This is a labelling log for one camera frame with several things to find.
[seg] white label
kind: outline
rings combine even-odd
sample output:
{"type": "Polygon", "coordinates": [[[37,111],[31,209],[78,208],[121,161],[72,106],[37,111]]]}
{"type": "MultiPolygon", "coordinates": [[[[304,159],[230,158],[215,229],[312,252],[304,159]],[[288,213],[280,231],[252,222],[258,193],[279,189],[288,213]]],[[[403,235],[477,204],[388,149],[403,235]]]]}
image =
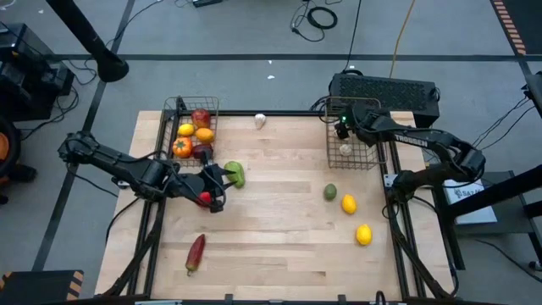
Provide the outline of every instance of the white label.
{"type": "Polygon", "coordinates": [[[421,147],[427,147],[427,141],[414,139],[414,138],[411,138],[410,136],[395,135],[395,139],[397,141],[410,143],[410,144],[418,145],[418,146],[421,146],[421,147]]]}

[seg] green lime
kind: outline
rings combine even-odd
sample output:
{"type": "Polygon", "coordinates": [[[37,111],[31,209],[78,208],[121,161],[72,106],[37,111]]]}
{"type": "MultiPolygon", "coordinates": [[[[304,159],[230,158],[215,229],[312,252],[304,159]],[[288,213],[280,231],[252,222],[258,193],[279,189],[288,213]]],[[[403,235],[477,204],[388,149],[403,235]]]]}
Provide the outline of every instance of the green lime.
{"type": "Polygon", "coordinates": [[[337,188],[335,187],[335,185],[333,183],[329,183],[328,185],[326,185],[324,188],[325,200],[331,201],[335,199],[336,196],[337,196],[337,188]]]}

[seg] gray floor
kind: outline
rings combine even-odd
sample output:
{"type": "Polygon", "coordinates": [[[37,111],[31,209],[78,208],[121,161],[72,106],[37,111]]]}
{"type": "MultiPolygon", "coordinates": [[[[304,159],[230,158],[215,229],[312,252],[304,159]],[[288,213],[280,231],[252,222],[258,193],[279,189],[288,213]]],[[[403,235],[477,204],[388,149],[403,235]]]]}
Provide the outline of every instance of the gray floor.
{"type": "MultiPolygon", "coordinates": [[[[113,38],[126,0],[78,0],[81,10],[106,41],[113,38]]],[[[151,3],[136,0],[132,15],[151,3]]],[[[344,1],[332,9],[339,24],[323,42],[309,43],[289,28],[294,0],[229,0],[215,6],[176,8],[164,0],[130,24],[120,45],[124,54],[223,53],[347,53],[357,2],[344,1]]],[[[365,0],[354,46],[358,54],[391,54],[408,9],[408,1],[365,0]]],[[[400,54],[511,55],[513,51],[488,0],[418,0],[401,40],[400,54]]],[[[3,22],[25,22],[55,53],[78,54],[84,49],[45,1],[18,0],[0,11],[3,22]]],[[[309,27],[307,35],[319,33],[309,27]]],[[[108,84],[92,127],[103,144],[128,151],[140,110],[159,110],[173,95],[208,95],[221,100],[223,109],[307,109],[326,94],[334,72],[344,61],[131,61],[130,73],[108,84]]],[[[365,75],[387,76],[390,62],[353,61],[365,75]]],[[[529,63],[533,72],[542,63],[529,63]]],[[[89,75],[78,73],[82,79],[89,75]]],[[[398,62],[394,77],[431,80],[440,88],[440,119],[435,127],[473,141],[521,97],[523,74],[513,62],[398,62]]],[[[79,130],[96,90],[97,81],[76,86],[80,106],[66,120],[34,135],[45,140],[25,141],[23,161],[39,170],[28,186],[10,186],[9,205],[0,207],[0,274],[30,270],[63,183],[65,168],[56,149],[65,134],[79,130]]],[[[522,111],[516,111],[490,136],[500,136],[522,111]]],[[[32,126],[37,122],[24,123],[32,126]]],[[[500,144],[484,151],[488,171],[521,173],[539,164],[542,121],[527,114],[500,144]]],[[[89,167],[79,174],[114,191],[109,178],[89,167]]],[[[528,202],[539,200],[536,192],[528,202]]],[[[115,198],[76,180],[69,195],[45,269],[83,269],[83,295],[94,292],[104,249],[104,235],[113,216],[115,198]]],[[[525,236],[491,239],[526,264],[534,252],[525,236]]],[[[480,302],[521,304],[542,297],[539,283],[511,265],[499,253],[472,240],[461,240],[467,270],[460,271],[459,296],[480,302]]]]}

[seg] red apple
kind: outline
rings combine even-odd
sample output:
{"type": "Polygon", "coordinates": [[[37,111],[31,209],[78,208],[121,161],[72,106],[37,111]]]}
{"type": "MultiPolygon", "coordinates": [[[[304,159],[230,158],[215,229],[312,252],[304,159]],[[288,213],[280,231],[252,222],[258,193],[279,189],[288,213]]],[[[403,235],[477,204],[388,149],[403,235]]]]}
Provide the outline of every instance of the red apple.
{"type": "Polygon", "coordinates": [[[211,114],[205,109],[198,108],[192,112],[192,123],[198,128],[209,128],[211,126],[211,114]]]}

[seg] red chili pepper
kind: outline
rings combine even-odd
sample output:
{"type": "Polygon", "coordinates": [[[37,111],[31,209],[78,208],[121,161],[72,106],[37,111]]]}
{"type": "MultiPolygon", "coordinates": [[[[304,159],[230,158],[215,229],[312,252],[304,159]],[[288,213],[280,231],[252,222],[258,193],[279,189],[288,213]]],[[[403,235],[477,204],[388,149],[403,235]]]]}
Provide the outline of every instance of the red chili pepper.
{"type": "Polygon", "coordinates": [[[190,276],[192,272],[197,270],[200,262],[202,261],[203,249],[205,248],[205,234],[201,234],[196,238],[196,241],[192,244],[188,257],[186,258],[185,267],[188,270],[186,275],[190,276]]]}

